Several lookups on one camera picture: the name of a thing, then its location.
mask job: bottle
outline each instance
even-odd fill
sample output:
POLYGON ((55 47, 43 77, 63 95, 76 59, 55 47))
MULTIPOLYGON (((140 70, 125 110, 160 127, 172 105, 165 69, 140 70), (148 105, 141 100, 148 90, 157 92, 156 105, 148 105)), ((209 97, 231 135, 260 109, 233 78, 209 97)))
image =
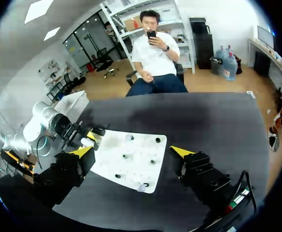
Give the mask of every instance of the bottle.
POLYGON ((216 52, 216 57, 222 59, 224 57, 224 53, 223 53, 223 46, 220 46, 220 50, 217 50, 216 52))
POLYGON ((235 81, 237 73, 237 61, 232 52, 229 52, 229 57, 223 60, 223 77, 227 81, 235 81))
POLYGON ((228 48, 226 48, 226 52, 227 52, 227 54, 229 54, 229 52, 230 52, 230 48, 231 48, 231 45, 228 45, 228 48))

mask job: black bag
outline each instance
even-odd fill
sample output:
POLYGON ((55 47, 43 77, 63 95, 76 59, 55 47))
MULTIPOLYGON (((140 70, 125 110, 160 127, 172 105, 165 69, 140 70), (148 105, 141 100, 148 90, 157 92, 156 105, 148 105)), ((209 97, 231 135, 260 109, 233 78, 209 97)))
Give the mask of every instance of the black bag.
POLYGON ((236 60, 237 60, 237 73, 236 74, 241 74, 243 71, 241 69, 241 59, 238 58, 236 55, 234 55, 236 60))

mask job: red object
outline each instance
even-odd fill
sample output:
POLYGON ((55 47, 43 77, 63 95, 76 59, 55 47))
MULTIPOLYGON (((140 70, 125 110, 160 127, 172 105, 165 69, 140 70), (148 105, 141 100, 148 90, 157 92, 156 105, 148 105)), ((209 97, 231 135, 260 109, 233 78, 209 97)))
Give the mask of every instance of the red object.
POLYGON ((94 68, 93 68, 93 66, 90 63, 86 64, 86 67, 87 67, 89 72, 92 73, 94 71, 94 68))
POLYGON ((138 29, 137 22, 134 19, 132 19, 132 22, 133 22, 134 28, 138 29))
POLYGON ((232 211, 232 207, 230 205, 228 205, 228 207, 224 210, 225 214, 228 214, 232 211))

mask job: shelving unit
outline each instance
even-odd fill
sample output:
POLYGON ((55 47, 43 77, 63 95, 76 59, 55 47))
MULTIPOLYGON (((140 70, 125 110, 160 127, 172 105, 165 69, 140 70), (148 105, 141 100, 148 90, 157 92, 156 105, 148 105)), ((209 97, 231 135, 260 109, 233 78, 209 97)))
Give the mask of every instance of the shelving unit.
POLYGON ((163 27, 163 29, 171 29, 171 30, 181 30, 182 33, 180 34, 184 34, 187 41, 185 41, 184 43, 179 43, 178 46, 180 48, 182 47, 186 47, 187 50, 189 50, 189 52, 183 54, 183 55, 187 55, 189 54, 189 60, 190 62, 188 63, 182 63, 183 68, 187 69, 187 68, 191 68, 192 72, 194 73, 194 59, 193 59, 193 46, 190 42, 191 41, 191 37, 192 35, 189 33, 189 31, 187 30, 187 28, 185 28, 185 24, 183 23, 182 19, 180 18, 180 12, 178 10, 178 7, 175 3, 174 0, 130 0, 131 4, 123 6, 123 3, 121 0, 113 0, 113 1, 105 1, 104 4, 101 3, 100 7, 102 9, 102 11, 104 12, 106 18, 108 19, 108 21, 110 22, 111 26, 114 29, 114 32, 116 34, 116 36, 119 39, 119 42, 121 44, 121 46, 123 47, 124 52, 126 53, 126 56, 128 58, 128 60, 131 62, 132 59, 132 53, 131 51, 128 50, 124 39, 126 38, 130 38, 132 41, 135 40, 137 37, 142 35, 142 28, 139 29, 135 29, 133 31, 127 31, 126 28, 124 27, 123 29, 125 30, 125 32, 121 33, 119 32, 119 30, 117 29, 116 23, 117 25, 121 25, 121 26, 125 26, 124 25, 124 19, 129 19, 131 17, 135 17, 137 14, 139 15, 141 13, 141 11, 143 10, 148 10, 148 9, 153 9, 153 10, 157 10, 157 9, 169 9, 169 8, 173 8, 176 11, 176 18, 173 18, 171 20, 163 20, 162 17, 162 22, 159 22, 158 25, 158 29, 160 27, 163 27))

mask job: fluorescent light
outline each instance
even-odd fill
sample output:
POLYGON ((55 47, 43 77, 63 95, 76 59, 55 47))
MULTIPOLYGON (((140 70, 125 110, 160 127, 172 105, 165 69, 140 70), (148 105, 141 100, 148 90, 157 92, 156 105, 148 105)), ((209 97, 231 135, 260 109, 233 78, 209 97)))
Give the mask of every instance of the fluorescent light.
POLYGON ((25 24, 46 14, 48 8, 54 0, 41 0, 30 5, 25 24))
POLYGON ((49 31, 49 32, 46 34, 46 36, 45 36, 45 38, 44 38, 44 41, 45 41, 45 40, 48 40, 49 38, 51 38, 51 37, 53 37, 53 36, 55 36, 55 35, 57 34, 57 32, 59 31, 59 29, 60 29, 60 27, 49 31))

